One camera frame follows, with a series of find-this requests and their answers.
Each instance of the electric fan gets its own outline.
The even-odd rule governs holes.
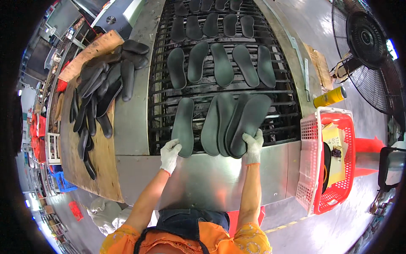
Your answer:
[[[333,0],[333,34],[341,61],[333,77],[350,79],[378,111],[403,112],[402,82],[396,52],[369,6],[362,0]]]

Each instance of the dark blue apron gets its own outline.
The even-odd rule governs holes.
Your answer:
[[[134,246],[134,254],[139,254],[142,241],[151,230],[159,230],[177,235],[185,240],[196,241],[202,247],[203,254],[209,254],[206,245],[200,241],[199,221],[212,222],[220,225],[227,232],[230,218],[225,212],[201,211],[196,209],[173,209],[159,211],[159,219],[155,227],[146,228]]]

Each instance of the white work glove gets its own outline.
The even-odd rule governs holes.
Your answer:
[[[168,141],[164,147],[161,148],[161,168],[172,175],[176,167],[176,158],[182,145],[179,144],[179,139],[172,139]]]
[[[263,135],[262,130],[258,129],[255,137],[252,137],[246,133],[242,135],[242,140],[247,143],[247,153],[246,156],[246,165],[253,164],[253,163],[260,163],[261,162],[261,149],[263,145]]]

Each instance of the yellow can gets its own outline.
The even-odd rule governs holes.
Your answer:
[[[314,107],[325,107],[347,98],[347,92],[344,87],[337,87],[328,93],[325,93],[313,100]]]

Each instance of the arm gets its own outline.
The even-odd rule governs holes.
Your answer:
[[[142,191],[124,224],[132,226],[140,233],[148,226],[153,209],[161,198],[166,182],[175,170],[176,158],[181,149],[182,146],[178,139],[167,142],[161,149],[160,170]]]
[[[258,129],[255,138],[244,133],[243,140],[248,144],[246,153],[247,172],[242,188],[240,213],[237,230],[246,223],[258,221],[261,210],[261,179],[259,164],[263,144],[262,131]]]

